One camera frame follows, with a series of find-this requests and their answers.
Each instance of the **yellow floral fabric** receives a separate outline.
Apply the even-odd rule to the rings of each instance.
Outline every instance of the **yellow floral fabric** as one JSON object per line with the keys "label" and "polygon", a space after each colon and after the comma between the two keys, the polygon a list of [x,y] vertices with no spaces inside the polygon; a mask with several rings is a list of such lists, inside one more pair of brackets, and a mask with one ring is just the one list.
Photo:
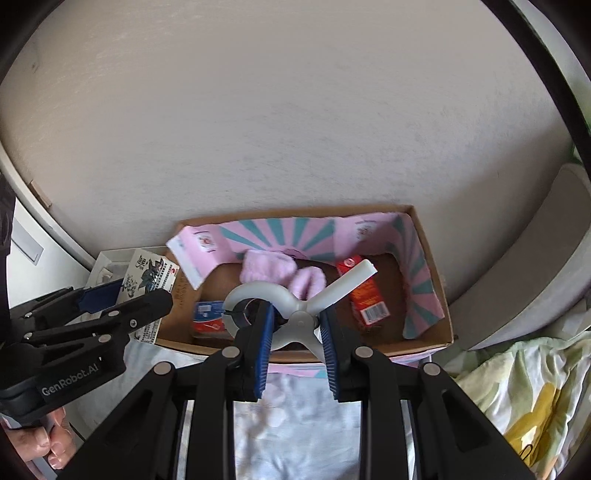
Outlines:
{"label": "yellow floral fabric", "polygon": [[536,477],[553,480],[574,453],[569,423],[577,406],[588,401],[583,393],[589,387],[591,333],[568,342],[537,338],[496,350],[464,352],[445,369]]}

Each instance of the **small red carton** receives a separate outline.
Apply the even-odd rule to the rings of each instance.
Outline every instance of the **small red carton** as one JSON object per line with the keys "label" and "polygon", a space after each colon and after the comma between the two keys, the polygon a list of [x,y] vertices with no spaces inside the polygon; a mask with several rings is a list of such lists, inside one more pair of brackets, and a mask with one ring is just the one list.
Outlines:
{"label": "small red carton", "polygon": [[222,313],[223,301],[197,302],[193,317],[193,332],[209,335],[225,332]]}
{"label": "small red carton", "polygon": [[[354,255],[342,262],[338,262],[336,264],[336,269],[339,272],[339,275],[343,276],[362,260],[363,259],[359,255]],[[351,298],[355,319],[363,329],[373,327],[376,323],[390,316],[384,298],[379,292],[378,286],[373,278],[364,281],[359,287],[354,289],[349,296]]]}

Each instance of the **black gripper frame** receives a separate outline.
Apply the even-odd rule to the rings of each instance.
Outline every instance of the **black gripper frame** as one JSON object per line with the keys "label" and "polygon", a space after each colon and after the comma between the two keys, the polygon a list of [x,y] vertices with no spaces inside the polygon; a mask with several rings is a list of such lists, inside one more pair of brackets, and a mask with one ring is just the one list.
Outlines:
{"label": "black gripper frame", "polygon": [[[233,346],[203,363],[175,369],[161,362],[151,368],[87,439],[59,480],[175,480],[179,469],[186,480],[235,480],[233,402],[257,401],[256,359],[269,308],[262,301],[256,321],[239,330]],[[187,462],[179,465],[190,400]]]}
{"label": "black gripper frame", "polygon": [[[167,315],[172,296],[159,289],[113,306],[121,280],[64,288],[11,310],[0,349],[0,406],[21,424],[94,390],[125,371],[129,333]],[[101,317],[69,322],[83,313]]]}
{"label": "black gripper frame", "polygon": [[[233,402],[256,401],[256,358],[265,315],[239,330],[202,364],[153,367],[95,430],[59,480],[235,480]],[[333,308],[320,315],[333,341],[336,399],[360,401],[359,478],[408,478],[401,401],[408,402],[418,480],[530,480],[533,475],[502,435],[436,364],[393,364],[341,327]],[[187,402],[194,400],[190,431]],[[179,464],[188,437],[186,464]]]}
{"label": "black gripper frame", "polygon": [[335,399],[361,402],[360,480],[408,478],[402,401],[411,417],[417,480],[535,478],[437,364],[413,368],[391,362],[367,347],[358,332],[341,327],[333,307],[320,313],[320,326],[333,341]]}

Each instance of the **red box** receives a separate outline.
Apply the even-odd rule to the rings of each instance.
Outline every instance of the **red box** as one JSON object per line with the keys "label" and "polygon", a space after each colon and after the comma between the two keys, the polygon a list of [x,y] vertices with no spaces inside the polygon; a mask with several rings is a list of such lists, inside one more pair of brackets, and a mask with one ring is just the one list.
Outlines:
{"label": "red box", "polygon": [[[338,262],[336,269],[339,275],[343,276],[362,260],[359,255],[354,255],[342,262]],[[384,298],[373,278],[364,281],[349,294],[349,297],[351,298],[355,319],[363,329],[373,327],[390,316]]]}

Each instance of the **blue label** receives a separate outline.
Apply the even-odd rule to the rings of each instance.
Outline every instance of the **blue label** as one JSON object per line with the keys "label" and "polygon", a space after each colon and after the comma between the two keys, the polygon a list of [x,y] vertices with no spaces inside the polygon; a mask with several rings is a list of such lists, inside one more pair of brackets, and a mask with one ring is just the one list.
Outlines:
{"label": "blue label", "polygon": [[195,305],[195,322],[211,322],[222,318],[223,301],[198,301]]}

